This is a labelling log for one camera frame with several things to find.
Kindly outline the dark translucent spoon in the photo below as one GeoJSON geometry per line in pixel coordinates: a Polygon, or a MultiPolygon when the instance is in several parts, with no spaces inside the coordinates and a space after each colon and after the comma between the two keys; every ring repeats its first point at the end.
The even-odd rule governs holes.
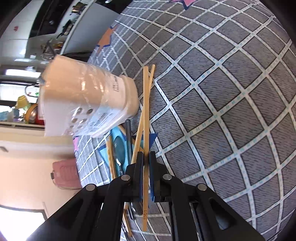
{"type": "Polygon", "coordinates": [[[125,142],[120,136],[117,136],[113,140],[113,157],[119,176],[125,174],[126,167],[128,166],[128,158],[125,149],[125,142]]]}

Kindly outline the plain bamboo chopstick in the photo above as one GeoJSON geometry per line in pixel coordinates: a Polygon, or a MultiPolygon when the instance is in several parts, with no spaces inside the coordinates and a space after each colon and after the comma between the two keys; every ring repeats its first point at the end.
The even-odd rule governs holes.
{"type": "MultiPolygon", "coordinates": [[[[151,85],[152,85],[152,81],[153,81],[153,77],[154,77],[155,68],[156,68],[156,66],[153,64],[151,67],[151,71],[149,72],[149,94],[151,91],[151,85]]],[[[138,153],[138,151],[140,151],[140,142],[142,140],[142,137],[144,137],[143,128],[144,128],[143,112],[141,112],[140,120],[139,120],[139,124],[138,124],[138,129],[137,129],[137,135],[136,135],[136,139],[134,142],[134,150],[133,150],[133,154],[132,154],[132,164],[136,162],[137,153],[138,153]]]]}

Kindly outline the black chopstick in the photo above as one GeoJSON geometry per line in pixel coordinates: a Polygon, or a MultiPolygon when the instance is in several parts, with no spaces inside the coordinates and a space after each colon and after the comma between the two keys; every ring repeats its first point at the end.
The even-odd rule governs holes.
{"type": "Polygon", "coordinates": [[[127,145],[128,164],[131,164],[133,150],[132,150],[132,134],[131,134],[130,120],[125,121],[125,131],[126,131],[126,145],[127,145]]]}

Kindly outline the patterned bamboo chopstick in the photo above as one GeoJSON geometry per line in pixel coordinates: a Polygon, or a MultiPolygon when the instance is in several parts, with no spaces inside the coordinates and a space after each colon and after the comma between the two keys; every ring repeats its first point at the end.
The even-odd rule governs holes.
{"type": "Polygon", "coordinates": [[[112,152],[111,135],[109,135],[108,138],[106,139],[106,149],[107,149],[107,157],[108,157],[108,161],[109,161],[111,180],[113,180],[117,177],[117,174],[116,174],[116,168],[115,168],[113,152],[112,152]]]}

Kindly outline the long bamboo chopstick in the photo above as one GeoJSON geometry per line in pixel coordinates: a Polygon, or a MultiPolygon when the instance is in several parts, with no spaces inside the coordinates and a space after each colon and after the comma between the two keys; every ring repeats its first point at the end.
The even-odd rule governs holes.
{"type": "Polygon", "coordinates": [[[144,124],[144,169],[143,169],[143,221],[142,230],[147,231],[148,194],[149,194],[149,67],[143,69],[143,124],[144,124]]]}

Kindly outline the pink plastic stool stack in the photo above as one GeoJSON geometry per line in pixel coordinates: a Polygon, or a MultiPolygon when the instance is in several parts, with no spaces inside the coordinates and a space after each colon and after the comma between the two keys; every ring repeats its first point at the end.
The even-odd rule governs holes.
{"type": "Polygon", "coordinates": [[[82,188],[75,158],[53,162],[52,168],[51,179],[55,186],[67,190],[82,188]]]}

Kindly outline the white plastic utensil holder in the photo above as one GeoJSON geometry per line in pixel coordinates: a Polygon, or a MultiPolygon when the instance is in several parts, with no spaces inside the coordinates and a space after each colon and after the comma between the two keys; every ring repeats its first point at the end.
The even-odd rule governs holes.
{"type": "Polygon", "coordinates": [[[139,109],[132,78],[57,55],[42,73],[39,108],[45,135],[100,137],[139,109]]]}

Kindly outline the metal bowl with orange rim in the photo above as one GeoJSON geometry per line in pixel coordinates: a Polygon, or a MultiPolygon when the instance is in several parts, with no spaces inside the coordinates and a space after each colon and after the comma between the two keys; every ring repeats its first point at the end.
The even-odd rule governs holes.
{"type": "Polygon", "coordinates": [[[38,117],[38,105],[33,104],[29,107],[29,109],[25,114],[25,122],[29,124],[34,124],[37,117],[38,117]]]}

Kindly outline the grey checkered tablecloth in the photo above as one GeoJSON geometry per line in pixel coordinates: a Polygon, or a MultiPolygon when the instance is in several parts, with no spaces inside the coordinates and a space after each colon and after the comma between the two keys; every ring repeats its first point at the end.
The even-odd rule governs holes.
{"type": "Polygon", "coordinates": [[[151,150],[275,240],[295,211],[295,46],[260,1],[132,1],[89,62],[134,79],[155,65],[151,150]]]}

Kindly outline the black wok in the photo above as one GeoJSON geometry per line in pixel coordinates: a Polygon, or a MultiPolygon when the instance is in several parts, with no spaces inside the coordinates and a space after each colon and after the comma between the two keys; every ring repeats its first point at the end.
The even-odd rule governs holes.
{"type": "Polygon", "coordinates": [[[57,39],[61,36],[67,36],[70,33],[73,26],[74,23],[71,20],[68,20],[62,28],[62,32],[60,32],[60,34],[57,36],[57,39]]]}

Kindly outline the steel cooking pot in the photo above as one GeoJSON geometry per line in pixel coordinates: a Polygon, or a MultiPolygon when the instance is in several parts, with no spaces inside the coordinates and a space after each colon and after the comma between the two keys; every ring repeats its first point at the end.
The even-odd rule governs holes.
{"type": "Polygon", "coordinates": [[[77,4],[75,4],[73,7],[72,7],[72,11],[71,13],[72,14],[81,14],[83,12],[83,10],[85,9],[85,7],[87,6],[87,4],[84,4],[82,2],[78,2],[77,4]]]}

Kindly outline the black range hood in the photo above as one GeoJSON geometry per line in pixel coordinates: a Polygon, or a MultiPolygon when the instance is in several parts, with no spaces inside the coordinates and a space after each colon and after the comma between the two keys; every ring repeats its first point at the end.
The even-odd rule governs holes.
{"type": "Polygon", "coordinates": [[[71,0],[45,0],[33,22],[29,38],[56,32],[71,0]]]}

